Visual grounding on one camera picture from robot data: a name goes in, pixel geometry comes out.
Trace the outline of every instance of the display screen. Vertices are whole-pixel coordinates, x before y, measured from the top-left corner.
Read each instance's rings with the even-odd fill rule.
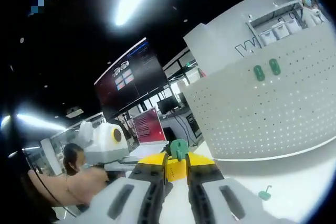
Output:
[[[133,118],[133,124],[140,144],[165,141],[159,117],[150,109]]]
[[[135,100],[167,83],[154,50],[146,39],[142,39],[109,67],[95,82],[95,88],[108,120]]]

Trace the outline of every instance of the black hair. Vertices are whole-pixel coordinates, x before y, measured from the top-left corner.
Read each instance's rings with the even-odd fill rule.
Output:
[[[77,173],[76,170],[74,170],[70,165],[72,164],[73,166],[75,166],[76,160],[77,160],[77,152],[83,152],[83,148],[80,147],[77,144],[74,143],[70,143],[67,144],[64,147],[64,159],[63,159],[63,165],[65,168],[65,171],[67,173],[67,175],[72,176],[75,175]]]

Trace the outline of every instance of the white pegboard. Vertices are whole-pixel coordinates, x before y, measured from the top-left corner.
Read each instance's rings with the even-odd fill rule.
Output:
[[[269,66],[273,58],[278,76]],[[255,65],[264,71],[262,82]],[[333,27],[322,24],[270,44],[184,94],[214,158],[279,158],[321,146],[336,136]]]

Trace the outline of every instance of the red screen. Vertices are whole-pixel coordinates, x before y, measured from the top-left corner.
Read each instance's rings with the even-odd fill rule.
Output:
[[[139,143],[165,141],[161,123],[155,109],[150,109],[133,119]]]

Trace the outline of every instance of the green clip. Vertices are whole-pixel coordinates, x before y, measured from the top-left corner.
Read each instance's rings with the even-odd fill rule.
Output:
[[[278,61],[276,59],[270,59],[269,65],[271,66],[272,72],[275,76],[278,76],[281,73]]]
[[[266,189],[266,191],[260,191],[260,192],[258,193],[258,196],[259,196],[261,199],[263,199],[263,200],[269,200],[269,199],[270,199],[271,194],[269,194],[269,193],[267,192],[269,187],[272,188],[272,186],[268,186],[267,189]]]
[[[263,81],[265,79],[265,75],[264,75],[263,70],[261,69],[261,66],[256,65],[253,68],[253,71],[254,71],[254,74],[256,75],[258,81]]]
[[[176,139],[170,145],[172,158],[181,161],[185,159],[185,155],[189,152],[188,144],[183,139]]]

